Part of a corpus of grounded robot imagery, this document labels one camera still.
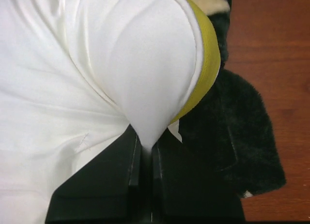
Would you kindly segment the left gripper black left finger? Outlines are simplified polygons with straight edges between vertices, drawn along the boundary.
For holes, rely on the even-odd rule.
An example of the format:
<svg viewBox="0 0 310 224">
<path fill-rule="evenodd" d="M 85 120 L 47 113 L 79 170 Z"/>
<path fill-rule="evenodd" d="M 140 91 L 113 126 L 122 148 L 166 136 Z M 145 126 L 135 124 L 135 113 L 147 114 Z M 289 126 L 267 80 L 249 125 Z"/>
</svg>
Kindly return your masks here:
<svg viewBox="0 0 310 224">
<path fill-rule="evenodd" d="M 141 145 L 131 126 L 53 193 L 46 223 L 139 219 Z"/>
</svg>

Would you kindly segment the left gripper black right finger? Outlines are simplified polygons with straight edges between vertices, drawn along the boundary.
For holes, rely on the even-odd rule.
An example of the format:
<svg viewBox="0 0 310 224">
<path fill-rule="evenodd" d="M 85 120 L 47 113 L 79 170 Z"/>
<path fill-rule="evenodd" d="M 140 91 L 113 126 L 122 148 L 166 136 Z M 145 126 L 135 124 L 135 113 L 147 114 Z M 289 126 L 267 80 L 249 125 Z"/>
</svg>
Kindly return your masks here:
<svg viewBox="0 0 310 224">
<path fill-rule="evenodd" d="M 152 149 L 152 221 L 244 223 L 236 192 L 169 130 Z"/>
</svg>

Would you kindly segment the black floral plush pillowcase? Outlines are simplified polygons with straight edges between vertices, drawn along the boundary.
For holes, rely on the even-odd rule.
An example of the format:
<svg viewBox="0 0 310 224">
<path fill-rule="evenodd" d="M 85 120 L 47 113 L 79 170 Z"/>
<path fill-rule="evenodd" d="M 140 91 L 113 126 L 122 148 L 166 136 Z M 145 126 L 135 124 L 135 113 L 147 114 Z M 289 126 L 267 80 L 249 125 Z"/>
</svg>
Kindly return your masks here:
<svg viewBox="0 0 310 224">
<path fill-rule="evenodd" d="M 272 122 L 257 90 L 225 69 L 232 0 L 192 0 L 211 20 L 221 66 L 214 85 L 178 124 L 182 142 L 241 198 L 280 189 L 286 177 Z"/>
</svg>

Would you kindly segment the white pillow with yellow edge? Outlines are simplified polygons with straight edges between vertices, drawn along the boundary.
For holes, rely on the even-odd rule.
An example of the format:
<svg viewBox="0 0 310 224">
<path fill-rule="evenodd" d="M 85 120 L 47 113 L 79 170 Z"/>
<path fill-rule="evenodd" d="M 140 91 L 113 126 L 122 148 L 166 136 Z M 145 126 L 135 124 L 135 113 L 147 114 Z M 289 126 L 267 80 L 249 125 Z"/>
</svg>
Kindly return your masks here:
<svg viewBox="0 0 310 224">
<path fill-rule="evenodd" d="M 131 125 L 150 153 L 215 82 L 192 0 L 0 0 L 0 221 L 42 224 L 52 193 Z"/>
</svg>

